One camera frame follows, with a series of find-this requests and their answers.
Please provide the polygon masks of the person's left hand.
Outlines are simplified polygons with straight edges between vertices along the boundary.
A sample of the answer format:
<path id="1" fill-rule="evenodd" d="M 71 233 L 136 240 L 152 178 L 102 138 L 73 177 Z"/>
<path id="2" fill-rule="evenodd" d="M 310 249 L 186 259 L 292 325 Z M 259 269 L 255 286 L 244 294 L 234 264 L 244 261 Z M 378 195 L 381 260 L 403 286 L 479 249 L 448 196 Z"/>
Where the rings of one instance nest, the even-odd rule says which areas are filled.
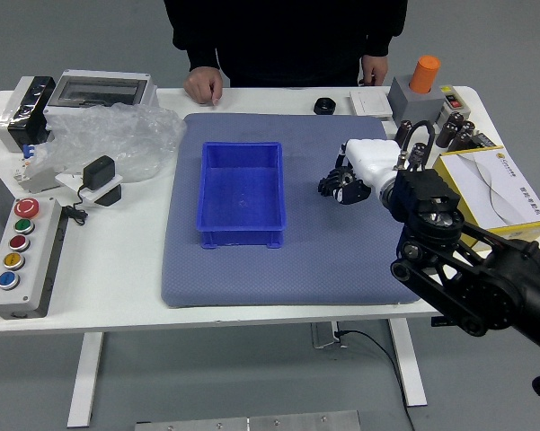
<path id="1" fill-rule="evenodd" d="M 361 58 L 362 77 L 359 85 L 380 86 L 389 70 L 387 57 L 364 55 Z"/>

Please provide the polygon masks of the person's right hand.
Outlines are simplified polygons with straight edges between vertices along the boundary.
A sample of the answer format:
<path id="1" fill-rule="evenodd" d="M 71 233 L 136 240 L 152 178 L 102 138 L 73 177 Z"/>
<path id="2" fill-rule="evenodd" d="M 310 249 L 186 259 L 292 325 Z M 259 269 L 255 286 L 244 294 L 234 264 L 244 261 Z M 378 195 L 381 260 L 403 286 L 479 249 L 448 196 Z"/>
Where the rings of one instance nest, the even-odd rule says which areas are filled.
<path id="1" fill-rule="evenodd" d="M 196 103 L 217 105 L 223 94 L 223 78 L 217 68 L 199 66 L 189 72 L 183 88 Z"/>

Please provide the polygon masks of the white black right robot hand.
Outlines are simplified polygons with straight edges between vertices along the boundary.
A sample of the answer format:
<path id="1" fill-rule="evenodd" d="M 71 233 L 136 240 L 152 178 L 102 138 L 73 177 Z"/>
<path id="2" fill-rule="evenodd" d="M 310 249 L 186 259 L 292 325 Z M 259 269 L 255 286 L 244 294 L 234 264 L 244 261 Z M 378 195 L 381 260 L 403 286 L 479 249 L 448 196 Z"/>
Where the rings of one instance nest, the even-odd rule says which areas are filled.
<path id="1" fill-rule="evenodd" d="M 334 168 L 320 179 L 318 192 L 342 205 L 375 195 L 389 207 L 401 149 L 394 140 L 350 139 L 341 145 Z"/>

